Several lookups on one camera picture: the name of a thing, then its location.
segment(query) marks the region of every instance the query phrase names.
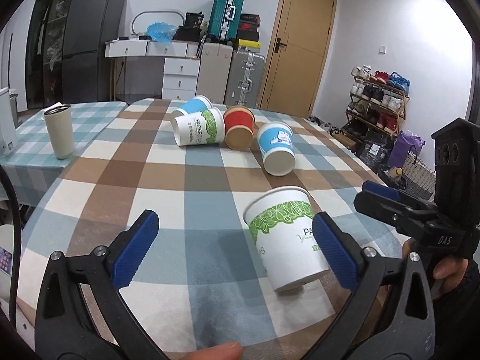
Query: blue gripper pad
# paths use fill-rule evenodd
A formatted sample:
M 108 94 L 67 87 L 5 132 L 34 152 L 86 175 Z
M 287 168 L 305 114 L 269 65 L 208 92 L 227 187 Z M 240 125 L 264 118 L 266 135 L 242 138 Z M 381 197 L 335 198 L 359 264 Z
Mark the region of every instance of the blue gripper pad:
M 374 183 L 373 181 L 365 181 L 361 186 L 361 189 L 362 191 L 372 192 L 383 196 L 384 198 L 394 200 L 395 202 L 400 202 L 400 200 L 402 200 L 397 190 Z
M 343 233 L 326 212 L 315 215 L 312 230 L 340 285 L 354 292 L 359 285 L 359 270 L 363 268 L 360 246 L 351 235 Z
M 110 245 L 111 249 L 121 248 L 111 263 L 110 280 L 117 291 L 130 285 L 158 234 L 159 226 L 157 213 L 145 210 L 131 228 L 120 233 Z

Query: human hand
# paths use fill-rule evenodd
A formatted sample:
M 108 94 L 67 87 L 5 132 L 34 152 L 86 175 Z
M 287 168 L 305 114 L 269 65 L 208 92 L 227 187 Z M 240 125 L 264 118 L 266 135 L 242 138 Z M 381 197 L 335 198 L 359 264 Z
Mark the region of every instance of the human hand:
M 409 239 L 403 244 L 403 258 L 407 257 L 411 252 L 411 240 L 412 239 Z M 461 283 L 465 272 L 467 271 L 468 265 L 469 261 L 467 259 L 461 259 L 452 255 L 447 256 L 440 261 L 433 270 L 433 278 L 435 280 L 444 279 L 444 281 L 440 287 L 440 290 L 435 294 L 433 299 L 436 300 L 457 288 Z
M 239 360 L 243 348 L 238 342 L 227 342 L 208 349 L 198 350 L 182 360 Z

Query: silver suitcase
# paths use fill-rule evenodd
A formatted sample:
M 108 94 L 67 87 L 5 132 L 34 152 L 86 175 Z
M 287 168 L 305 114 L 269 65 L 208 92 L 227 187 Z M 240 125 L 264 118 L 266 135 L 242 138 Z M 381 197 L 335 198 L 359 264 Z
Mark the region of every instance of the silver suitcase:
M 262 84 L 265 57 L 253 52 L 235 50 L 226 84 L 225 104 L 256 108 Z
M 224 44 L 203 44 L 197 95 L 208 97 L 212 103 L 223 104 L 232 52 L 233 48 Z

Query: woven basket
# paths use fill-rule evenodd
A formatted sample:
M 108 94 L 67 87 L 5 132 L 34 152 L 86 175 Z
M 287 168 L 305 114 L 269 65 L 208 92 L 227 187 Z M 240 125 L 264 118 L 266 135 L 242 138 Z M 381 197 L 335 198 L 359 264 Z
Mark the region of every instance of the woven basket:
M 435 173 L 417 157 L 417 148 L 412 145 L 403 164 L 403 174 L 407 181 L 405 192 L 425 200 L 435 192 Z

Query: gray refrigerator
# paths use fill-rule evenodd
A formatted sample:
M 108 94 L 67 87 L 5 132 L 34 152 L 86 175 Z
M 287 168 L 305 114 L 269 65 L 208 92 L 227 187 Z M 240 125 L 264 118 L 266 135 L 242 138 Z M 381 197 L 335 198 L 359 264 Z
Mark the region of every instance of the gray refrigerator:
M 118 37 L 125 0 L 71 0 L 63 41 L 63 102 L 109 100 L 105 43 Z

